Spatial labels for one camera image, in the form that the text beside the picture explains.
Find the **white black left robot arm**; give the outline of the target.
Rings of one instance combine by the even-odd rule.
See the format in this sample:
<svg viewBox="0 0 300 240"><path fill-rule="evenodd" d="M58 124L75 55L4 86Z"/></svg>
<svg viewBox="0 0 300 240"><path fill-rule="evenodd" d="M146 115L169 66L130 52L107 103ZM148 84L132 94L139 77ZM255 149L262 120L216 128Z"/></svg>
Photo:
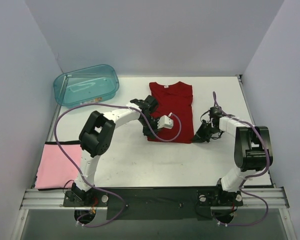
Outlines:
<svg viewBox="0 0 300 240"><path fill-rule="evenodd" d="M75 200L81 206L88 206L93 200L90 191L101 155L110 147L116 128L131 121L138 120L142 125L144 136L154 139L159 132L159 117L152 114L159 103L155 97L148 95L146 99L133 99L127 105L116 106L114 110L100 113L93 111L79 134L81 152L80 170L71 190Z"/></svg>

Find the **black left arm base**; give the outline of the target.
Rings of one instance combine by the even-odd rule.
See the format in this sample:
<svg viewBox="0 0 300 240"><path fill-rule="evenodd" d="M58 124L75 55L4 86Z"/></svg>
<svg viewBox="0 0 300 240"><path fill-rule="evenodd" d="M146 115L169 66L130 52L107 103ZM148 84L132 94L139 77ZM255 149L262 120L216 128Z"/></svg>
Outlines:
<svg viewBox="0 0 300 240"><path fill-rule="evenodd" d="M108 194L94 188L84 191L77 186L72 186L65 192L64 207L107 207Z"/></svg>

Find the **red t shirt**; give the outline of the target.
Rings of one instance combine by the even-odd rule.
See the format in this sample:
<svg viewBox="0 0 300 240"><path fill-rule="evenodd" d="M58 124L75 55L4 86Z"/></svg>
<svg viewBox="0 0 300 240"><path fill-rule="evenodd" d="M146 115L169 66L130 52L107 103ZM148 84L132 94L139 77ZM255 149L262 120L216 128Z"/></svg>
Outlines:
<svg viewBox="0 0 300 240"><path fill-rule="evenodd" d="M173 140L174 143L190 144L194 136L193 126L193 87L184 82L172 85L160 85L157 82L149 83L151 95L157 100L158 107L152 114L154 118L169 115L173 120L173 128L162 128L157 135L164 140Z"/></svg>

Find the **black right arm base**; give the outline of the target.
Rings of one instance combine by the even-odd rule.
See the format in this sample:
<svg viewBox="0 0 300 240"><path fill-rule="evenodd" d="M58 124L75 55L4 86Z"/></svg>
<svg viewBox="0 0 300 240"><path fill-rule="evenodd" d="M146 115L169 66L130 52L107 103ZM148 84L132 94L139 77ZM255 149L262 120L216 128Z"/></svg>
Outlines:
<svg viewBox="0 0 300 240"><path fill-rule="evenodd" d="M215 186L204 186L196 191L200 207L241 207L243 198L240 191L228 192L223 190L221 179Z"/></svg>

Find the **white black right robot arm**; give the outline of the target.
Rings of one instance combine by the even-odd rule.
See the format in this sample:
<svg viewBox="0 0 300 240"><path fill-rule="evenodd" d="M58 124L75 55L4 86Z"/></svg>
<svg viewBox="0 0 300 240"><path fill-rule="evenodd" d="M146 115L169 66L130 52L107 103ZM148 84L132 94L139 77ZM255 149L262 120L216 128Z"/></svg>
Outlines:
<svg viewBox="0 0 300 240"><path fill-rule="evenodd" d="M231 199L231 192L239 191L248 179L264 175L273 163L269 129L254 126L234 115L226 115L218 106L213 106L200 118L201 125L191 139L192 143L208 143L218 140L223 134L234 137L233 167L219 180L221 187L213 192L213 199L219 205Z"/></svg>

